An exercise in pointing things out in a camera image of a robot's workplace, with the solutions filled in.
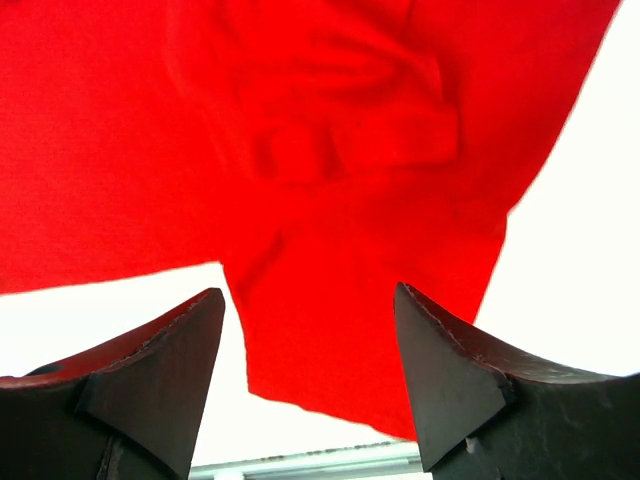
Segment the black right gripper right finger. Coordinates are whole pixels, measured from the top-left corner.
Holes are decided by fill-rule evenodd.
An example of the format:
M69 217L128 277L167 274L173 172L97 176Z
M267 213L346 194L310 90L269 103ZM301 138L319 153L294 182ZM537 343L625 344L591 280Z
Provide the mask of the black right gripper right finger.
M423 469L436 479L635 479L639 378L565 366L394 296Z

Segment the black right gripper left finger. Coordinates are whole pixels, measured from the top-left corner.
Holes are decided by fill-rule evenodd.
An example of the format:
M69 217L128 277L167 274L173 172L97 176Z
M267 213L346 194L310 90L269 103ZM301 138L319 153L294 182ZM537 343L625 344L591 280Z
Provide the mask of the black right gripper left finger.
M187 478L224 312L209 288L93 348L2 377L2 478Z

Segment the red t shirt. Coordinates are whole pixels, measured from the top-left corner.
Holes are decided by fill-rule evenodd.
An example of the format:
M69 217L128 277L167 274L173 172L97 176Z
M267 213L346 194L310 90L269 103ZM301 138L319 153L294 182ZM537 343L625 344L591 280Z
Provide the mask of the red t shirt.
M1 290L218 262L263 398L415 430L406 282L465 321L615 1L5 1Z

